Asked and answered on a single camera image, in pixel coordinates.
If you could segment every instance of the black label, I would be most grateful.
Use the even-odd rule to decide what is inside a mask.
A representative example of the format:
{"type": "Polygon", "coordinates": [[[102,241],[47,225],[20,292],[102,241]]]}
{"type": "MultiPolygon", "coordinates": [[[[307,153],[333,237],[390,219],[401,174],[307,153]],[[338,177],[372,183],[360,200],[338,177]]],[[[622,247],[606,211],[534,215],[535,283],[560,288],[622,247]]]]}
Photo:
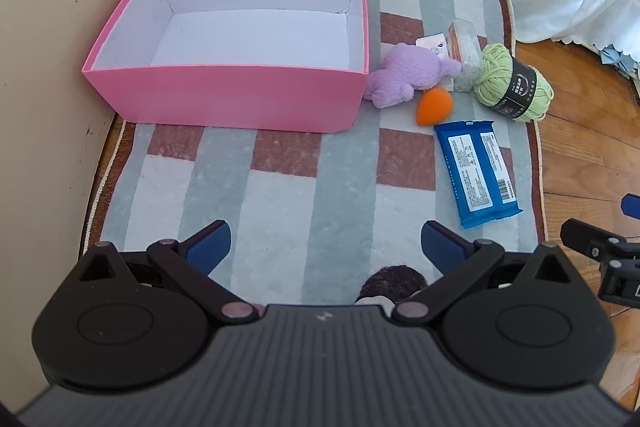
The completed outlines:
{"type": "Polygon", "coordinates": [[[513,61],[511,82],[500,102],[495,104],[492,109],[508,118],[517,118],[522,116],[531,105],[531,100],[536,92],[538,76],[533,69],[525,66],[515,57],[511,57],[511,60],[513,61]]]}

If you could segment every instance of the metal pin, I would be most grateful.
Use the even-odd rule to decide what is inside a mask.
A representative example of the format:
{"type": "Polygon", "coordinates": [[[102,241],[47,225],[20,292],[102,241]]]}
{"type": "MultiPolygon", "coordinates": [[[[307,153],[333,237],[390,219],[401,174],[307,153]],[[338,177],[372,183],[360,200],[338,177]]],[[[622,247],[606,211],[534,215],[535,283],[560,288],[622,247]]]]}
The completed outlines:
{"type": "Polygon", "coordinates": [[[220,311],[230,319],[245,319],[254,312],[254,307],[246,302],[228,302],[220,311]]]}
{"type": "Polygon", "coordinates": [[[398,314],[407,319],[421,319],[429,314],[429,308],[421,302],[402,302],[396,306],[398,314]]]}

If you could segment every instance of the beauty blender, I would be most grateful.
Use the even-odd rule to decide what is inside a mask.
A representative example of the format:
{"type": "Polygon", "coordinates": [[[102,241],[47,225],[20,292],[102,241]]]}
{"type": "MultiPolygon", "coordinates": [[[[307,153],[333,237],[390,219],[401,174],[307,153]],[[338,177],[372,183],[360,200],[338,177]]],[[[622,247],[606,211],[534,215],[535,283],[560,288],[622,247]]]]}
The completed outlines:
{"type": "Polygon", "coordinates": [[[418,102],[415,111],[415,123],[418,125],[436,125],[449,116],[453,109],[451,93],[443,87],[426,90],[418,102]]]}

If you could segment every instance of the beige wall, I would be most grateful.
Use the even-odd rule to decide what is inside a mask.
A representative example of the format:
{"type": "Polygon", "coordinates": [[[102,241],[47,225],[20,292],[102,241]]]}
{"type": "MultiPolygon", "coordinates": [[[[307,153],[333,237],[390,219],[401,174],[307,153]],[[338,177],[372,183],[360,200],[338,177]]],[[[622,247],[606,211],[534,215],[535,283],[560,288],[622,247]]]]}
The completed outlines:
{"type": "Polygon", "coordinates": [[[78,257],[113,113],[80,68],[119,0],[0,0],[0,400],[45,383],[38,312],[78,257]]]}

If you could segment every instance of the stuffed animal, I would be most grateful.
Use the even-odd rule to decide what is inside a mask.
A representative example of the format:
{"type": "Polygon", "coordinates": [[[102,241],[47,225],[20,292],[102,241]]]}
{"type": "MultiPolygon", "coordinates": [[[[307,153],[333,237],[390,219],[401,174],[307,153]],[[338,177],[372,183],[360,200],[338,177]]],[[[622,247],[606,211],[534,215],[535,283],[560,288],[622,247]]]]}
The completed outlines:
{"type": "Polygon", "coordinates": [[[362,97],[380,109],[408,102],[415,89],[431,89],[442,77],[460,73],[460,68],[452,58],[401,42],[382,60],[381,69],[369,73],[362,97]]]}

